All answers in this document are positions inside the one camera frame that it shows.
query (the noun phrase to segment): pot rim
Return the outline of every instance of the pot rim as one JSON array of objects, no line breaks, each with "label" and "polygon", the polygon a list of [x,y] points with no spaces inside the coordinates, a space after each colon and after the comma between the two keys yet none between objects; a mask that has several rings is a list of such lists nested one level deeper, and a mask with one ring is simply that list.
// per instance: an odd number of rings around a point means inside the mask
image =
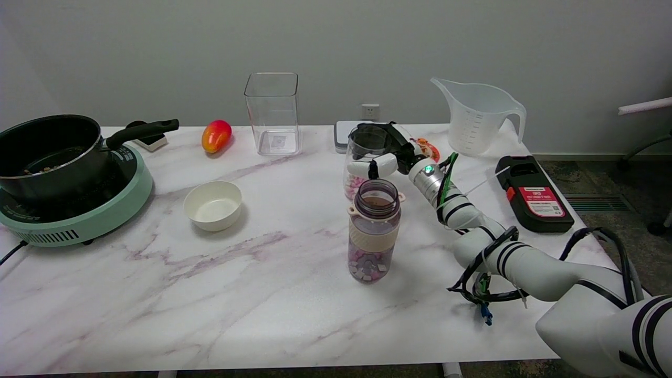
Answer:
[{"label": "pot rim", "polygon": [[34,120],[30,120],[30,121],[24,122],[22,124],[18,124],[16,126],[8,128],[7,130],[0,133],[0,138],[3,136],[3,134],[8,133],[12,130],[18,129],[20,127],[26,126],[27,124],[35,123],[37,121],[52,120],[52,119],[56,119],[56,118],[79,118],[79,119],[82,119],[82,120],[89,121],[90,123],[95,125],[95,127],[98,128],[98,137],[96,138],[95,142],[86,151],[82,152],[79,156],[77,156],[76,158],[68,161],[67,163],[60,165],[56,169],[50,169],[46,172],[38,172],[36,174],[22,175],[22,176],[0,176],[0,180],[18,180],[18,179],[21,179],[21,178],[29,178],[29,177],[35,177],[35,176],[40,176],[40,175],[44,175],[44,174],[50,174],[51,172],[58,171],[59,169],[61,169],[63,167],[67,167],[68,165],[76,162],[77,160],[80,160],[82,157],[84,157],[84,155],[88,154],[89,152],[91,152],[91,150],[93,150],[94,148],[96,148],[98,146],[98,144],[100,142],[100,137],[102,135],[100,125],[94,119],[92,119],[90,117],[87,117],[87,116],[80,116],[78,114],[59,114],[59,115],[56,115],[56,116],[46,116],[46,117],[41,117],[41,118],[35,118]]}]

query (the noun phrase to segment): glass jar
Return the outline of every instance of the glass jar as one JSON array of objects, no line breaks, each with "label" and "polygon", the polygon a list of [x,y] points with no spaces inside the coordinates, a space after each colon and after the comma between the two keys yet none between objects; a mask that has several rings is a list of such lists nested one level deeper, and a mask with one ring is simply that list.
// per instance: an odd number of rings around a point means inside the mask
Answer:
[{"label": "glass jar", "polygon": [[387,180],[365,181],[355,194],[350,216],[347,264],[363,283],[377,282],[390,270],[405,199]]},{"label": "glass jar", "polygon": [[245,86],[245,102],[260,155],[295,155],[301,150],[296,111],[298,75],[253,73]]},{"label": "glass jar", "polygon": [[354,174],[352,164],[369,164],[376,157],[388,153],[389,149],[390,139],[381,128],[358,126],[350,133],[343,168],[343,191],[347,199],[353,200],[360,186],[369,179],[367,174]]}]

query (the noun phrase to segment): clear plastic container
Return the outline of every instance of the clear plastic container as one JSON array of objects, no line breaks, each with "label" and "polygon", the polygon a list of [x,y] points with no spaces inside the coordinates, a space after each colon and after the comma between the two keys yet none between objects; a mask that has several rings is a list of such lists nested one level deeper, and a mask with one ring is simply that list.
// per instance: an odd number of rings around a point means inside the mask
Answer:
[{"label": "clear plastic container", "polygon": [[516,114],[518,143],[525,132],[525,107],[498,87],[477,83],[457,83],[432,77],[441,89],[450,108],[448,143],[455,151],[476,156],[484,153],[493,142],[506,117]]},{"label": "clear plastic container", "polygon": [[403,194],[386,180],[368,180],[348,207],[347,267],[362,283],[387,275],[399,232]]},{"label": "clear plastic container", "polygon": [[359,187],[369,179],[368,176],[357,176],[348,170],[354,161],[370,163],[373,158],[388,153],[390,140],[380,128],[369,128],[366,131],[350,133],[347,138],[345,167],[343,167],[343,191],[349,200],[355,198]]},{"label": "clear plastic container", "polygon": [[260,155],[295,155],[301,151],[297,88],[295,73],[261,72],[248,78],[245,101]]}]

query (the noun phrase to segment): small black device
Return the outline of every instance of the small black device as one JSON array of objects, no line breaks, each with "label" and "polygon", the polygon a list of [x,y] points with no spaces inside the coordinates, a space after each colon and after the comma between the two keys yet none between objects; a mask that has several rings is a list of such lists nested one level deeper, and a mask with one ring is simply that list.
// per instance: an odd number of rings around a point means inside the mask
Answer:
[{"label": "small black device", "polygon": [[[131,128],[135,126],[140,126],[141,124],[147,124],[144,121],[133,121],[126,126],[126,128]],[[168,143],[165,134],[155,135],[153,137],[139,138],[133,140],[137,145],[146,149],[147,151],[153,152],[156,151],[159,147]]]},{"label": "small black device", "polygon": [[538,233],[561,233],[574,225],[574,219],[534,156],[504,156],[496,172],[515,217],[526,229]]}]

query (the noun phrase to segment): pot handle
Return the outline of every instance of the pot handle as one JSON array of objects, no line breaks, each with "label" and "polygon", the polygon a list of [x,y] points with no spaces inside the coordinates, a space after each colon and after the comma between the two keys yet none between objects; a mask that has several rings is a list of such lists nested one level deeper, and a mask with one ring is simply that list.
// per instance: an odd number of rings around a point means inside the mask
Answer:
[{"label": "pot handle", "polygon": [[148,124],[125,128],[114,133],[111,137],[103,140],[103,149],[118,149],[125,142],[133,139],[141,139],[161,135],[169,131],[175,131],[179,128],[177,119],[167,121],[156,121]]}]

